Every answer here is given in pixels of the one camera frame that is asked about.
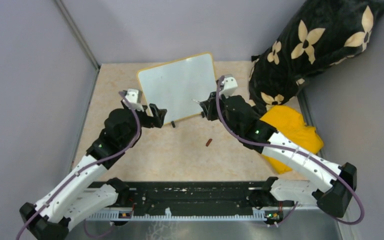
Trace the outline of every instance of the white bracket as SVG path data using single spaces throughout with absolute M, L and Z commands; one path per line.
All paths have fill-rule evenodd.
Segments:
M 336 181 L 336 178 L 324 168 L 310 160 L 309 157 L 305 157 L 298 154 L 298 151 L 304 152 L 312 156 L 316 159 L 316 161 L 319 161 L 321 164 L 331 169 L 337 175 L 341 173 L 341 170 L 339 169 L 339 164 L 329 162 L 321 157 L 318 157 L 317 155 L 314 155 L 313 153 L 305 150 L 304 148 L 290 141 L 281 132 L 275 132 L 268 141 L 273 145 L 280 145 L 295 149 L 295 152 L 286 151 L 274 147 L 264 147 L 261 154 L 267 157 L 274 158 L 284 163 L 285 165 L 291 167 L 295 171 L 301 173 L 302 175 L 307 177 L 307 179 L 310 180 L 310 182 L 312 182 L 323 193 L 327 192 L 333 187 L 331 181 Z
M 224 75 L 224 80 L 221 82 L 220 95 L 224 95 L 226 98 L 230 97 L 238 88 L 238 82 L 232 76 L 232 74 Z
M 75 175 L 76 177 L 69 184 L 67 184 L 65 188 L 53 199 L 53 201 L 40 213 L 42 217 L 48 216 L 49 222 L 58 223 L 67 212 L 69 206 L 78 198 L 79 194 L 81 194 L 93 181 L 107 171 L 107 169 L 101 164 L 93 165 L 85 171 L 78 173 L 82 167 L 96 161 L 97 160 L 91 155 L 83 156 L 78 165 L 73 168 L 73 170 L 49 194 L 35 203 L 35 210 L 38 211 L 43 205 L 45 205 L 46 201 L 49 200 L 57 189 L 59 189 L 71 176 Z
M 317 187 L 309 180 L 278 179 L 271 185 L 270 193 L 278 201 L 295 201 L 302 205 L 315 206 L 317 200 L 312 192 Z
M 89 196 L 78 199 L 68 208 L 64 217 L 70 218 L 68 223 L 68 231 L 71 231 L 77 224 L 88 218 L 90 215 L 100 211 L 101 209 L 113 205 L 119 194 L 111 186 L 104 184 Z
M 126 94 L 124 97 L 131 104 L 133 109 L 143 112 L 144 107 L 141 104 L 142 91 L 138 90 L 138 89 L 134 89 L 134 88 L 129 88 L 129 89 L 127 89 L 127 91 L 125 93 Z

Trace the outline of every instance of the gray wall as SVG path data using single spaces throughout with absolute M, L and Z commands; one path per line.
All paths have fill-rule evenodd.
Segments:
M 348 59 L 306 88 L 326 157 L 357 166 L 365 220 L 360 239 L 384 239 L 384 18 L 361 56 Z M 355 220 L 358 207 L 352 206 Z
M 0 0 L 0 240 L 68 173 L 94 80 L 51 0 Z
M 63 0 L 99 63 L 250 60 L 304 0 Z

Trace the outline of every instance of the whiteboard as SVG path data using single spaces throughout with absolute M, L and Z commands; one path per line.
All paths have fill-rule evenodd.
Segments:
M 192 99 L 205 101 L 216 90 L 213 56 L 209 52 L 141 69 L 137 80 L 146 103 L 167 109 L 164 124 L 200 114 Z

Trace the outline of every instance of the yellow cloth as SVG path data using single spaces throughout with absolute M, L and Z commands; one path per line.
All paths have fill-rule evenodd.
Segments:
M 289 140 L 313 154 L 318 153 L 323 147 L 323 141 L 317 135 L 316 128 L 307 126 L 303 116 L 288 106 L 276 105 L 264 114 L 260 120 L 277 128 Z M 273 166 L 277 173 L 283 174 L 292 171 L 290 167 L 280 161 L 272 157 L 262 156 Z

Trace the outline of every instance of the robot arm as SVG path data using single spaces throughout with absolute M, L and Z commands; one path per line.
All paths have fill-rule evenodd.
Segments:
M 242 144 L 260 154 L 277 159 L 308 179 L 298 181 L 269 178 L 267 183 L 271 184 L 269 191 L 273 197 L 277 201 L 290 200 L 317 205 L 324 212 L 342 218 L 352 198 L 350 192 L 329 171 L 310 160 L 310 156 L 343 178 L 353 190 L 357 187 L 356 167 L 350 163 L 341 166 L 318 157 L 289 140 L 274 126 L 260 120 L 261 116 L 254 107 L 246 103 L 241 96 L 232 96 L 238 86 L 232 75 L 225 75 L 217 81 L 222 81 L 220 110 L 228 128 L 246 141 L 263 143 L 266 146 L 255 146 L 246 142 Z M 209 98 L 199 102 L 199 105 L 207 120 L 219 119 L 216 92 L 210 93 Z M 283 149 L 268 145 L 277 145 Z
M 150 104 L 149 108 L 153 116 L 148 116 L 145 112 L 147 106 L 140 103 L 141 92 L 139 90 L 129 89 L 120 92 L 120 94 L 129 101 L 136 111 L 141 127 L 161 128 L 163 126 L 167 110 L 158 109 L 154 104 Z M 131 141 L 136 143 L 140 138 L 139 135 L 137 139 L 134 139 L 137 133 L 136 120 L 124 100 L 121 103 L 124 108 L 115 109 L 109 114 L 104 122 L 105 128 L 101 131 L 98 139 L 87 149 L 86 155 L 83 156 L 78 165 L 46 196 L 35 204 L 27 202 L 20 208 L 21 217 L 26 222 L 45 206 L 27 227 L 37 239 L 64 239 L 78 223 L 100 209 L 116 202 L 119 205 L 128 204 L 129 186 L 118 178 L 110 179 L 95 192 L 79 198 L 79 195 L 93 181 L 106 173 L 124 153 L 102 163 L 94 163 L 117 154 Z M 80 171 L 91 164 L 92 166 L 86 170 Z M 58 195 L 49 203 L 50 198 L 57 191 L 59 192 Z

